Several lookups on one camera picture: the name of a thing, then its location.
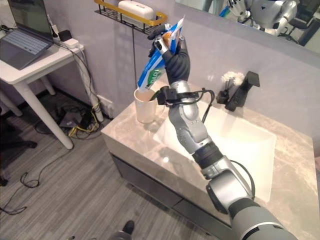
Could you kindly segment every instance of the black robot glove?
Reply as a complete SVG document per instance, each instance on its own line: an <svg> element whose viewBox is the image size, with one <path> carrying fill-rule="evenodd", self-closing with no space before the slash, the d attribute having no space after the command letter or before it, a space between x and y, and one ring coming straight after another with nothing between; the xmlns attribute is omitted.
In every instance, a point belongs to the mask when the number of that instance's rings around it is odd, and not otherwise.
<svg viewBox="0 0 320 240"><path fill-rule="evenodd" d="M158 36L162 36L166 31L164 25L158 26L149 36L149 40L157 40ZM157 43L154 41L149 51L149 57L151 57L155 51L159 49ZM190 58L188 54L186 40L183 36L180 37L178 45L176 47L175 54L172 54L170 50L165 51L162 54L164 60L165 70L169 84L177 81L188 81L190 73Z"/></svg>

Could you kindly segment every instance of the white cup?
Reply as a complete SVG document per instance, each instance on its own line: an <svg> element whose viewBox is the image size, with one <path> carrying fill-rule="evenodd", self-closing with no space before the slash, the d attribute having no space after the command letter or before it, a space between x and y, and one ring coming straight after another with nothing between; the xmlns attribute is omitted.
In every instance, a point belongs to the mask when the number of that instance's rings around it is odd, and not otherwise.
<svg viewBox="0 0 320 240"><path fill-rule="evenodd" d="M152 123L156 117L157 99L150 101L155 94L153 90L140 92L136 89L133 93L135 102L136 119L143 124Z"/></svg>

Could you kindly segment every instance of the laptop keyboard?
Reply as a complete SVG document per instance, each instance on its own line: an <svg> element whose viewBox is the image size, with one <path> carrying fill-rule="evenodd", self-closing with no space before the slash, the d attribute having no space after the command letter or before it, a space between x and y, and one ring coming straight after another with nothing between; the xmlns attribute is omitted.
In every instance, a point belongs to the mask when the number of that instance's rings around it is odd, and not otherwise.
<svg viewBox="0 0 320 240"><path fill-rule="evenodd" d="M28 51L29 53L36 55L41 50L46 48L48 46L47 43L38 40L32 36L29 36L23 32L20 31L13 31L7 36L3 38L3 40L6 40L7 42Z"/></svg>

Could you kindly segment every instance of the bathroom sink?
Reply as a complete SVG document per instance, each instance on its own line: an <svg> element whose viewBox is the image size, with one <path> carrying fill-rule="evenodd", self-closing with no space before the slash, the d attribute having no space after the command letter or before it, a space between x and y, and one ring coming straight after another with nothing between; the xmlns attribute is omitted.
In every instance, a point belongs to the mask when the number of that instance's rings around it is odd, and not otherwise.
<svg viewBox="0 0 320 240"><path fill-rule="evenodd" d="M207 106L205 102L198 102L201 118ZM215 107L211 107L204 124L222 154L243 164L251 173L256 197L268 202L272 187L276 135ZM176 130L168 117L153 139L193 161L192 156L179 143ZM237 164L234 166L250 186L246 172Z"/></svg>

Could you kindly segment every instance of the shoe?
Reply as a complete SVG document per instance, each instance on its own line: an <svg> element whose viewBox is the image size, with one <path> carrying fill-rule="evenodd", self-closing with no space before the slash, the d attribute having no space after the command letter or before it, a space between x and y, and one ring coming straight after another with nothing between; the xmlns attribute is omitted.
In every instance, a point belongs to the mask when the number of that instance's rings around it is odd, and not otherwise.
<svg viewBox="0 0 320 240"><path fill-rule="evenodd" d="M127 234L129 234L129 235L131 235L132 232L134 231L134 229L135 229L135 222L132 221L132 220L129 220L129 221L127 221L126 224L124 225L122 231L125 232L125 233L127 233Z"/></svg>

